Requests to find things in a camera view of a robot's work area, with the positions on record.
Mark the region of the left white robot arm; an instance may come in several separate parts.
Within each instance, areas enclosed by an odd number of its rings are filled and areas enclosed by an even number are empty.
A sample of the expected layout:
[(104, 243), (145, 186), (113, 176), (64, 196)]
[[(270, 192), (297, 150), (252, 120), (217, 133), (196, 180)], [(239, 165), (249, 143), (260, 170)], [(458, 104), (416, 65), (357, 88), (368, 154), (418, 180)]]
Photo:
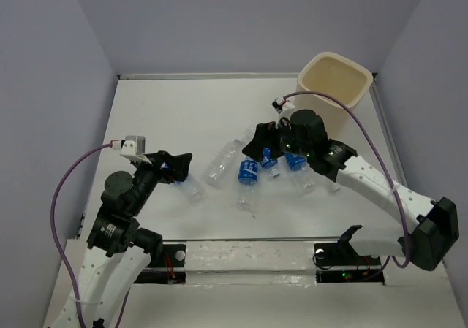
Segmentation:
[(140, 227), (136, 218), (158, 184), (186, 180), (192, 154), (172, 156), (161, 150), (121, 155), (136, 170), (133, 174), (117, 171), (105, 180), (102, 205), (87, 238), (79, 274), (62, 246), (56, 246), (72, 292), (53, 327), (107, 327), (137, 276), (162, 257), (162, 236)]

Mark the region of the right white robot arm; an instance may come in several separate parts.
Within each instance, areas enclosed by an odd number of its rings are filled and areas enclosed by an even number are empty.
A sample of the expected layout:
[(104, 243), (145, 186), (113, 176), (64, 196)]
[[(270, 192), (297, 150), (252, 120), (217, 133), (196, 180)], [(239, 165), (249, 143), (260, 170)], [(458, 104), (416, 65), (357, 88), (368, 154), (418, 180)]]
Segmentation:
[(401, 224), (403, 234), (396, 240), (378, 237), (367, 242), (346, 232), (336, 246), (338, 258), (346, 264), (368, 255), (406, 257), (416, 267), (432, 271), (459, 238), (453, 201), (446, 197), (436, 201), (387, 178), (356, 150), (328, 137), (323, 120), (312, 110), (257, 124), (243, 153), (261, 161), (266, 148), (274, 158), (286, 153), (304, 157), (317, 174), (360, 194)]

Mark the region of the small blue label bottle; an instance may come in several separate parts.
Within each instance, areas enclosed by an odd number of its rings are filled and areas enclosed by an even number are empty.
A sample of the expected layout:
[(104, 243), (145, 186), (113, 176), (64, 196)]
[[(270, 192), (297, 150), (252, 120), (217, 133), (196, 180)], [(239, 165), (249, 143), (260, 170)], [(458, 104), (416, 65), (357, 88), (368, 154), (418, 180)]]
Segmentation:
[(263, 158), (260, 161), (260, 166), (268, 173), (269, 178), (276, 179), (280, 176), (278, 160), (271, 157), (269, 148), (263, 148)]

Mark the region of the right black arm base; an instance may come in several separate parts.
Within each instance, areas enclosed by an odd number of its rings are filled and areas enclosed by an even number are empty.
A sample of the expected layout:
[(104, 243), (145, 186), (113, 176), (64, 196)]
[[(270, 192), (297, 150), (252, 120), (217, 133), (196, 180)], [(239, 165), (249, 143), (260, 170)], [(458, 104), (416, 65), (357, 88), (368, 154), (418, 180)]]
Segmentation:
[(359, 256), (351, 247), (338, 243), (314, 244), (312, 261), (318, 284), (385, 282), (380, 258)]

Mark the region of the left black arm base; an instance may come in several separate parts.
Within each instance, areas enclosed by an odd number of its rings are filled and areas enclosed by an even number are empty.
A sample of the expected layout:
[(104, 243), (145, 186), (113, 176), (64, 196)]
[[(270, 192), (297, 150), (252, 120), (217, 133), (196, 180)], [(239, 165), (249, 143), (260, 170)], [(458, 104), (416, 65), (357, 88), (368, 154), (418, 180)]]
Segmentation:
[(159, 258), (151, 260), (137, 276), (134, 284), (179, 285), (186, 283), (186, 246), (182, 243), (165, 243)]

